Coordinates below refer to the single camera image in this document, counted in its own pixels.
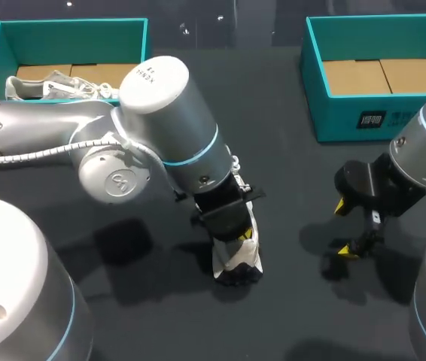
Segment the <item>shoe box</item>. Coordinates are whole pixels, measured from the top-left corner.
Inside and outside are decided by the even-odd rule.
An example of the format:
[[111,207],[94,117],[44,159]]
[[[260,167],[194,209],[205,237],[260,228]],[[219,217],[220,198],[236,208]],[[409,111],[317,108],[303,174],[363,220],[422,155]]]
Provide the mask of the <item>shoe box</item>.
[[305,25],[300,71],[317,140],[395,137],[426,102],[426,14]]
[[[0,100],[9,76],[42,80],[54,70],[118,88],[149,57],[148,19],[0,21]],[[117,99],[107,101],[118,105]]]

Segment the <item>metal bolt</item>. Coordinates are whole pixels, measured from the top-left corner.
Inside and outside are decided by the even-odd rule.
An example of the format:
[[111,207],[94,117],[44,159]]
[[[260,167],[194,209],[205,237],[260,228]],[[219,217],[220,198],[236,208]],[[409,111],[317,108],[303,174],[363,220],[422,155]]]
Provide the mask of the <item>metal bolt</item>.
[[405,137],[398,138],[395,141],[395,145],[397,145],[398,147],[402,147],[405,143],[406,143]]
[[201,184],[207,184],[209,180],[210,180],[210,177],[209,177],[208,175],[202,175],[202,176],[199,178],[199,182],[200,182]]

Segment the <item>black table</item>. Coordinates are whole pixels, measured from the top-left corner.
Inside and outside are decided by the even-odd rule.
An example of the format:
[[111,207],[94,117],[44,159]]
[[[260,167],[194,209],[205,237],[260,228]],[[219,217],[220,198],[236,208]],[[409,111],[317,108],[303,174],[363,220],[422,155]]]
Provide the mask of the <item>black table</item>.
[[114,207],[89,199],[67,167],[0,171],[0,199],[41,227],[89,302],[92,361],[414,360],[407,306],[426,197],[388,224],[384,256],[348,264],[341,281],[321,275],[331,241],[362,230],[360,211],[333,215],[333,174],[387,144],[317,143],[297,48],[168,53],[189,66],[244,179],[267,193],[255,203],[265,274],[251,288],[217,285],[191,203],[174,203],[159,173]]

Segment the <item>sneaker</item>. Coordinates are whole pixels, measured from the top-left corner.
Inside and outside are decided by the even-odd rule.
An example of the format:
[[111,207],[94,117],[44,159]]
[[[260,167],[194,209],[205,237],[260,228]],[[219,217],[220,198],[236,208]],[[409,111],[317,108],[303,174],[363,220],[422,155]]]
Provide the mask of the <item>sneaker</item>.
[[[238,185],[249,187],[239,175],[239,162],[233,156],[232,173]],[[242,237],[229,242],[213,238],[213,276],[216,281],[226,285],[251,284],[263,276],[260,260],[257,221],[253,215],[253,203],[248,202],[251,229]]]
[[80,77],[68,77],[53,71],[43,80],[21,80],[8,77],[5,81],[7,100],[24,99],[116,99],[119,90],[108,83],[100,85]]

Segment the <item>teal box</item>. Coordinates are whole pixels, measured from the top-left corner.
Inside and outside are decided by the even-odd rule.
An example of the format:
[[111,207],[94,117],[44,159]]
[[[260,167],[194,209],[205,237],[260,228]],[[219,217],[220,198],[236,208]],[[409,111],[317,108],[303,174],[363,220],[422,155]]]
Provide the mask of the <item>teal box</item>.
[[0,100],[19,65],[137,64],[149,56],[148,19],[0,21]]
[[[426,93],[333,96],[322,61],[352,59],[426,59],[426,14],[306,19],[300,70],[317,139],[390,140]],[[365,116],[379,127],[358,128]]]

